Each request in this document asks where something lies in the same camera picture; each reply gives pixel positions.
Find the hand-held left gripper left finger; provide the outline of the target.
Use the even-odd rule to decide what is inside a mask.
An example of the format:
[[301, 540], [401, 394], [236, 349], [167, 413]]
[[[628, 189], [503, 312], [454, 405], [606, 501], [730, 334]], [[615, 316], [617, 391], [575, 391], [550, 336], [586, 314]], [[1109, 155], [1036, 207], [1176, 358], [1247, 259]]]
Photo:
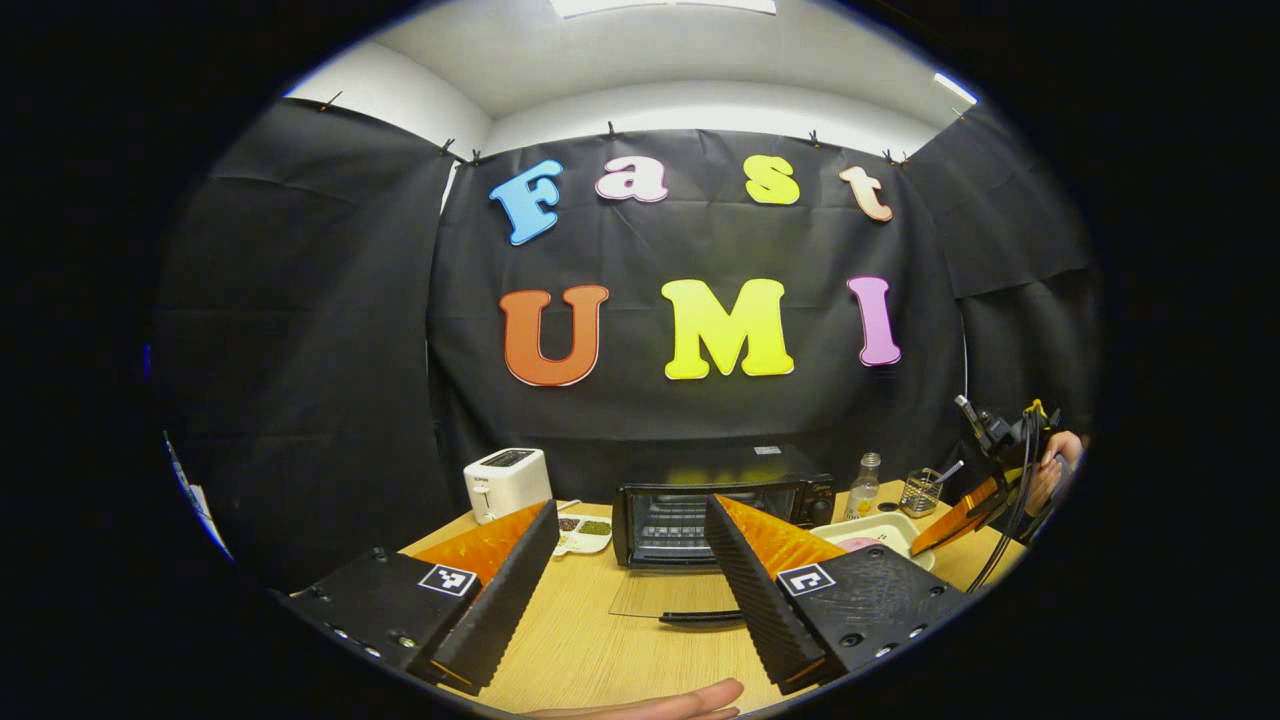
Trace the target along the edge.
[[276, 598], [378, 664], [476, 696], [492, 684], [559, 537], [548, 500], [417, 553], [371, 548]]

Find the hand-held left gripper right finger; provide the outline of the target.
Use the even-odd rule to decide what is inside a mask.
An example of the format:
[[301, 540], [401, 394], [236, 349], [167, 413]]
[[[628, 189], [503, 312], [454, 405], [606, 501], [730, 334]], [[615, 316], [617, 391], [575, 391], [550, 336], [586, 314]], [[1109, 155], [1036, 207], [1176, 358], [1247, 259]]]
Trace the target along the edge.
[[868, 673], [977, 600], [884, 544], [846, 551], [723, 495], [704, 534], [785, 694]]

